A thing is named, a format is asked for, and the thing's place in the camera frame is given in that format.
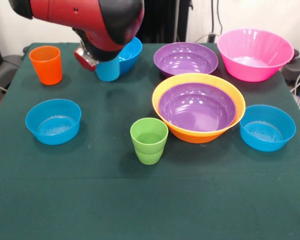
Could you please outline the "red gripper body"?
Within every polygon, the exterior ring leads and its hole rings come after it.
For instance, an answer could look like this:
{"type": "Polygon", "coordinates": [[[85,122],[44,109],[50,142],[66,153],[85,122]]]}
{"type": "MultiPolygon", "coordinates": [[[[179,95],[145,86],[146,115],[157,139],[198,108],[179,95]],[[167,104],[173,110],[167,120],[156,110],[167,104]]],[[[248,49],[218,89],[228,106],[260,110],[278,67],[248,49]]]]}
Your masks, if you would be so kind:
{"type": "Polygon", "coordinates": [[[78,47],[74,51],[74,56],[76,60],[81,64],[81,66],[91,72],[94,72],[96,70],[96,67],[98,65],[98,61],[93,59],[90,54],[84,50],[83,47],[78,47]]]}

